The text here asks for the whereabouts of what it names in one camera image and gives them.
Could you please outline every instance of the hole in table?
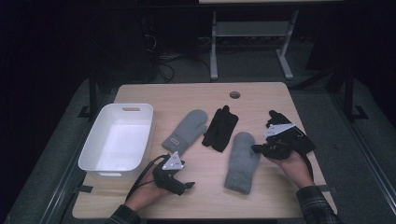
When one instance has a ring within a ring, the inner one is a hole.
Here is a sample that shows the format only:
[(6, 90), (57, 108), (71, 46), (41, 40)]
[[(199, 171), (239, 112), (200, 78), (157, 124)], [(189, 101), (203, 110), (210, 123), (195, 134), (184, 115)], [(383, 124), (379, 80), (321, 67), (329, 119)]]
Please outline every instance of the hole in table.
[(232, 91), (230, 92), (230, 97), (233, 99), (238, 99), (239, 97), (241, 97), (241, 93), (239, 93), (238, 91)]

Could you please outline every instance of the dark background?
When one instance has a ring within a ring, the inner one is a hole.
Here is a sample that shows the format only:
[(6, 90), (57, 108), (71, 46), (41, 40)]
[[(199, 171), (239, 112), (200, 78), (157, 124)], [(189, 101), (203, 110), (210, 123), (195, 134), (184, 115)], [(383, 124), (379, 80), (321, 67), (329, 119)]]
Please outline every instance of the dark background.
[[(388, 2), (346, 1), (326, 13), (302, 10), (294, 35), (317, 40), (311, 68), (326, 69), (340, 58), (351, 64), (396, 125), (396, 8)], [(133, 10), (98, 6), (92, 0), (0, 2), (0, 221), (83, 80), (95, 73), (101, 91), (149, 82), (155, 76), (155, 55), (145, 51), (142, 32), (154, 32), (164, 45), (188, 53), (194, 53), (196, 36), (210, 35), (207, 11), (159, 11), (152, 27)]]

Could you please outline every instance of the mitten cuff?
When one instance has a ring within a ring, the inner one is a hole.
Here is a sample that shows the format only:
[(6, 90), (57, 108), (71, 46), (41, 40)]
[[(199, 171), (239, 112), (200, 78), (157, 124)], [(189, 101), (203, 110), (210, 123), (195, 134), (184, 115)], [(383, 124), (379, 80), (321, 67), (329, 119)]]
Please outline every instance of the mitten cuff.
[(253, 174), (239, 170), (229, 170), (224, 182), (224, 188), (238, 191), (242, 194), (249, 194)]
[(174, 153), (178, 152), (178, 155), (181, 156), (187, 148), (190, 147), (190, 143), (178, 136), (177, 134), (172, 133), (169, 137), (163, 141), (163, 147), (168, 151)]

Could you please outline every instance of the metal frame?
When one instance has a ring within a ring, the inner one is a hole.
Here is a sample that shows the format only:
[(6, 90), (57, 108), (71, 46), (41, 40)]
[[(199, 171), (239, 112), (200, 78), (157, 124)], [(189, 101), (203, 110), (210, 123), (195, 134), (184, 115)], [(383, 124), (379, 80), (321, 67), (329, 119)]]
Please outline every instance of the metal frame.
[(212, 20), (212, 49), (210, 51), (210, 79), (219, 78), (218, 60), (216, 56), (217, 36), (285, 36), (285, 42), (276, 50), (283, 73), (286, 79), (293, 79), (286, 51), (293, 34), (294, 25), (299, 10), (294, 10), (289, 21), (217, 21), (217, 12), (213, 12)]

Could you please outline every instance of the shirt cuff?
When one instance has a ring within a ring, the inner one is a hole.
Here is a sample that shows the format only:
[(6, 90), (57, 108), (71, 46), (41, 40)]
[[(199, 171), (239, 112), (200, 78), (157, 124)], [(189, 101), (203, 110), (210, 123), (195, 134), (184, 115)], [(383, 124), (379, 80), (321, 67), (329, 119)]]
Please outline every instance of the shirt cuff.
[(134, 210), (124, 204), (121, 204), (107, 223), (131, 224), (140, 222), (141, 218)]
[(296, 196), (304, 216), (318, 211), (333, 213), (332, 208), (317, 186), (299, 189)]

